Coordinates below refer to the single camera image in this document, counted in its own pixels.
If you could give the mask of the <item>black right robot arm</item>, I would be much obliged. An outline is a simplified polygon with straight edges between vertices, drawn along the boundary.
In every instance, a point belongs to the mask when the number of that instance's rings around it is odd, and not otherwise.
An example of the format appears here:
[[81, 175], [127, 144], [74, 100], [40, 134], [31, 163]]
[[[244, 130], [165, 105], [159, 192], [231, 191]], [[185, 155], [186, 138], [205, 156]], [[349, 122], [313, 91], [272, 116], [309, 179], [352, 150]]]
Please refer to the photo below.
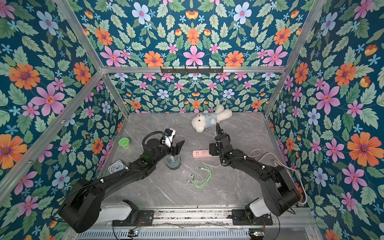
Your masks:
[[286, 166], [269, 166], [256, 161], [231, 145], [230, 136], [216, 124], [215, 143], [210, 144], [210, 154], [218, 156], [221, 165], [240, 170], [255, 179], [262, 191], [262, 197], [246, 205], [246, 216], [259, 218], [273, 214], [277, 217], [301, 200], [300, 193]]

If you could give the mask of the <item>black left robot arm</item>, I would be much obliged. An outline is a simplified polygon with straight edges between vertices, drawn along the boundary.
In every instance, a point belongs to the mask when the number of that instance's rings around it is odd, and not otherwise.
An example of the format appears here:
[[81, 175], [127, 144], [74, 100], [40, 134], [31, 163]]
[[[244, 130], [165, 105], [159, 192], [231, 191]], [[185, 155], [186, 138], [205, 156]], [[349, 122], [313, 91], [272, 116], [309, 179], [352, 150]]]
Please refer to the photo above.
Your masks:
[[160, 160], [169, 155], [177, 156], [184, 143], [180, 141], [175, 146], [168, 146], [163, 139], [144, 139], [143, 153], [127, 167], [99, 179], [77, 181], [65, 197], [58, 211], [59, 216], [76, 233], [83, 233], [96, 223], [126, 220], [136, 205], [128, 200], [108, 204], [105, 198], [148, 177]]

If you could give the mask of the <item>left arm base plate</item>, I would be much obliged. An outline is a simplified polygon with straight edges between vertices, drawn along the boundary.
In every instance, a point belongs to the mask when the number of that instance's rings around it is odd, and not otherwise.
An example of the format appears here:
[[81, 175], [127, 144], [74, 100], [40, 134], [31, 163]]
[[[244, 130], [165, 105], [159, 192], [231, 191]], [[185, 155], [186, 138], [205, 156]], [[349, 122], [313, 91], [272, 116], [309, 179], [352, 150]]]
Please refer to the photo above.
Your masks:
[[114, 227], [150, 227], [154, 220], [153, 210], [134, 210], [125, 220], [113, 221]]

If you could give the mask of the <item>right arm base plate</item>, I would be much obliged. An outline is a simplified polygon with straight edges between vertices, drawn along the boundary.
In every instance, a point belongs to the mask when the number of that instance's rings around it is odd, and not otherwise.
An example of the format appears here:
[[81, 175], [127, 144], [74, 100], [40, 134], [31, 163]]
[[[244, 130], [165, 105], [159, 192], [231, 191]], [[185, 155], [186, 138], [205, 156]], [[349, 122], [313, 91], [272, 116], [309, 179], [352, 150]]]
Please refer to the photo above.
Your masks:
[[272, 226], [273, 220], [270, 214], [256, 217], [249, 210], [232, 210], [227, 217], [233, 221], [234, 226]]

